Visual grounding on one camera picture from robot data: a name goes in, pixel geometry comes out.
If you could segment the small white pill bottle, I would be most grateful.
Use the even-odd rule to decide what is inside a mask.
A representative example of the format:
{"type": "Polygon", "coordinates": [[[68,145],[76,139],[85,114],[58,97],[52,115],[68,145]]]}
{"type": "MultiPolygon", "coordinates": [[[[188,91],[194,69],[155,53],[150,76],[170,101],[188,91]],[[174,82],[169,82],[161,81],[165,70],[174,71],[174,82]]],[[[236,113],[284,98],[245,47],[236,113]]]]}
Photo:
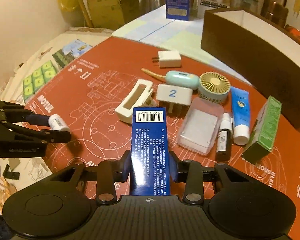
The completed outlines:
{"type": "Polygon", "coordinates": [[[54,131],[71,132],[69,126],[58,114],[53,114],[48,119],[49,126],[54,131]]]}

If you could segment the dark dropper spray bottle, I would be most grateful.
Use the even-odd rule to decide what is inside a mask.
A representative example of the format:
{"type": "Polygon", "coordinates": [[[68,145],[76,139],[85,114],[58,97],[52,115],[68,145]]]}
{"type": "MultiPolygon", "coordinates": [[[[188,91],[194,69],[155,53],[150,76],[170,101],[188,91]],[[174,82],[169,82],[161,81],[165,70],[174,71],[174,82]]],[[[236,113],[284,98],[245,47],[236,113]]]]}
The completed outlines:
{"type": "Polygon", "coordinates": [[[231,158],[232,119],[229,113],[224,113],[217,134],[216,161],[226,163],[231,158]]]}

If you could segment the small blue barcode box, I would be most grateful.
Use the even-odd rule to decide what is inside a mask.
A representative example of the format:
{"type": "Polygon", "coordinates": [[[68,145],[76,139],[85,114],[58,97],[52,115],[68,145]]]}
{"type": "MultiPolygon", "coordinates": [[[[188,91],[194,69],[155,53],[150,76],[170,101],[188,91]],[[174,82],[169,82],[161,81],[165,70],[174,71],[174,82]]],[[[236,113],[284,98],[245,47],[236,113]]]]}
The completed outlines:
{"type": "Polygon", "coordinates": [[[170,167],[166,109],[133,108],[130,194],[170,195],[170,167]]]}

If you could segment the clear plastic case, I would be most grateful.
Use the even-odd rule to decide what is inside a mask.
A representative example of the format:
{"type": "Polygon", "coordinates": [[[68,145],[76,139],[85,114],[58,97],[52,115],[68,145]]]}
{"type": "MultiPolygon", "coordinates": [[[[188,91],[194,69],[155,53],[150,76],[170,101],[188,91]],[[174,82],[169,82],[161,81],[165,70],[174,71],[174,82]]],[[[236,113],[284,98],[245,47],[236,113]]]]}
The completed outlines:
{"type": "Polygon", "coordinates": [[[208,155],[215,144],[224,108],[220,104],[194,98],[177,136],[177,144],[208,155]]]}

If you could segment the white adapter marked 2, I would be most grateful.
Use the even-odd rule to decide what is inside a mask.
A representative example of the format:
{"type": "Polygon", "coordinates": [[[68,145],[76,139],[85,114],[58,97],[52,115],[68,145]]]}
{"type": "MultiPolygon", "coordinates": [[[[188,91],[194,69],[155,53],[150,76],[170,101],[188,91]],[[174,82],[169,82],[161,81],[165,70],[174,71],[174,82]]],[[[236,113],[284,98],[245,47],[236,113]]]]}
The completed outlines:
{"type": "Polygon", "coordinates": [[[173,112],[174,105],[189,106],[192,100],[193,90],[186,87],[159,84],[156,99],[160,102],[169,103],[167,113],[173,112]]]}

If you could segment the green rectangular box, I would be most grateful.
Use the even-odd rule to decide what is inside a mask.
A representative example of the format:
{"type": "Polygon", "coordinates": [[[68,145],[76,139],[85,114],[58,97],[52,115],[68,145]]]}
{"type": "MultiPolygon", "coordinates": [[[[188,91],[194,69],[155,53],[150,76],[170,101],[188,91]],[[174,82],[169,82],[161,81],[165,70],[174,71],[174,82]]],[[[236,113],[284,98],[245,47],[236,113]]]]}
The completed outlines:
{"type": "Polygon", "coordinates": [[[269,96],[255,120],[250,139],[241,157],[251,164],[256,164],[273,150],[279,126],[282,103],[269,96]]]}

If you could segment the white hair claw clip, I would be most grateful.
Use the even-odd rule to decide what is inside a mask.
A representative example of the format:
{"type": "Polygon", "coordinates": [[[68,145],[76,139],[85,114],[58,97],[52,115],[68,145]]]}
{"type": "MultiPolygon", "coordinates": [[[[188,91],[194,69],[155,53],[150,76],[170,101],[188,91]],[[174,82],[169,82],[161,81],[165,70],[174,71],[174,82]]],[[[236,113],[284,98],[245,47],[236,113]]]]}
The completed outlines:
{"type": "Polygon", "coordinates": [[[131,124],[134,107],[155,107],[158,105],[152,98],[152,86],[152,81],[138,79],[130,93],[115,108],[115,113],[120,121],[131,124]]]}

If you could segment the blue white cream tube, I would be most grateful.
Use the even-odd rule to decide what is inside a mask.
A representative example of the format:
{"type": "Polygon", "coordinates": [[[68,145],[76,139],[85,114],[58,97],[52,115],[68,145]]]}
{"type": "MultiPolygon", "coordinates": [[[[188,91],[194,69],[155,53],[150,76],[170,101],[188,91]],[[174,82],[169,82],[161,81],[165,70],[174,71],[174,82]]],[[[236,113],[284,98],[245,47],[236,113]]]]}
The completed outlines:
{"type": "Polygon", "coordinates": [[[230,88],[233,118],[233,140],[236,145],[246,145],[250,139],[249,92],[236,87],[230,88]]]}

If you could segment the teal handheld mini fan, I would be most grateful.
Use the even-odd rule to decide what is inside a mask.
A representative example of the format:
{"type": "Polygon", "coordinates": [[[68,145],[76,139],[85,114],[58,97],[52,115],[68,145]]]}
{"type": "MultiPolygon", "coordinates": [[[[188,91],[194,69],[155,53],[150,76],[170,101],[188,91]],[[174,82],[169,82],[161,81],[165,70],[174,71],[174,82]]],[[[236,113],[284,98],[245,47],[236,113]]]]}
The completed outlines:
{"type": "Polygon", "coordinates": [[[157,80],[165,81],[168,85],[197,90],[200,98],[218,104],[226,102],[230,93],[230,81],[217,72],[205,72],[201,76],[197,76],[176,70],[170,70],[166,75],[160,75],[145,68],[141,70],[157,80]]]}

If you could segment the white USB wall charger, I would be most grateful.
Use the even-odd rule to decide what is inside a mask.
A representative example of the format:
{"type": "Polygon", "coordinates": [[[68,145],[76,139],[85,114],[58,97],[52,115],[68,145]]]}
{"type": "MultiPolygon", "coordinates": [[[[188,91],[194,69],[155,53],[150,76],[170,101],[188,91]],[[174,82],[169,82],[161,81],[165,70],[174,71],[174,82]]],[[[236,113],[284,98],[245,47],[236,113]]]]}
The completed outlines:
{"type": "Polygon", "coordinates": [[[157,57],[153,57],[152,62],[158,63],[160,68],[179,68],[181,55],[175,50],[158,51],[157,57]]]}

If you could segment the green blue printed booklet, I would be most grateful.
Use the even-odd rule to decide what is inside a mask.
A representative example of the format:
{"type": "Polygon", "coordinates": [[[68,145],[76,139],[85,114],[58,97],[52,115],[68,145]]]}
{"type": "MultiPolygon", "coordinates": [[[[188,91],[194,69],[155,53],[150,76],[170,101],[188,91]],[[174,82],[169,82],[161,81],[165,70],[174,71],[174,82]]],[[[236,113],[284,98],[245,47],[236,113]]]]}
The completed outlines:
{"type": "Polygon", "coordinates": [[[23,80],[23,102],[27,103],[45,84],[64,67],[89,51],[93,46],[79,39],[66,44],[52,54],[54,61],[47,60],[23,80]]]}

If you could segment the brown flattened cardboard boxes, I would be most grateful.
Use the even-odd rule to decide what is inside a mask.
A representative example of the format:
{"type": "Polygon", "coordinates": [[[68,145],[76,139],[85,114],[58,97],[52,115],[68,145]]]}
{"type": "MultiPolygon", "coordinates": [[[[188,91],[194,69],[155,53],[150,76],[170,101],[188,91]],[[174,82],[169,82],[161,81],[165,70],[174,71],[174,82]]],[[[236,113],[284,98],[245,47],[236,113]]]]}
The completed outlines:
{"type": "Polygon", "coordinates": [[[139,0],[78,0],[90,28],[116,30],[140,16],[139,0]]]}

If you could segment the pastel checkered tablecloth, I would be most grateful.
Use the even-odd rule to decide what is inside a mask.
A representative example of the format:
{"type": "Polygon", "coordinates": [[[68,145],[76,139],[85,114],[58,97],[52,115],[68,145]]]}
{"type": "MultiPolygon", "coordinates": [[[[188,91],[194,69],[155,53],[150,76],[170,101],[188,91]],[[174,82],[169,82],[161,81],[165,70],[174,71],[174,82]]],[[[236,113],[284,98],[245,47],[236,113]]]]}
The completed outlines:
{"type": "Polygon", "coordinates": [[[189,21],[168,19],[166,18],[166,7],[163,5],[125,24],[114,31],[112,36],[165,50],[177,50],[181,55],[213,66],[249,83],[238,72],[202,50],[203,23],[204,20],[195,17],[189,21]]]}

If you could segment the brown cardboard storage box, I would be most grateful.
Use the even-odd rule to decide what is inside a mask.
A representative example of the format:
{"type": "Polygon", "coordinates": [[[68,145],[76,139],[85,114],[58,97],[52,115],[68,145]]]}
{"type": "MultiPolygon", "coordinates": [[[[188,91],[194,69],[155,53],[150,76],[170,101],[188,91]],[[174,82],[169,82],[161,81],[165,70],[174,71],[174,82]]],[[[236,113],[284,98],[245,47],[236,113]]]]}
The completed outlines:
{"type": "Polygon", "coordinates": [[[201,48],[279,100],[300,127],[300,41],[292,34],[249,10],[207,10],[201,48]]]}

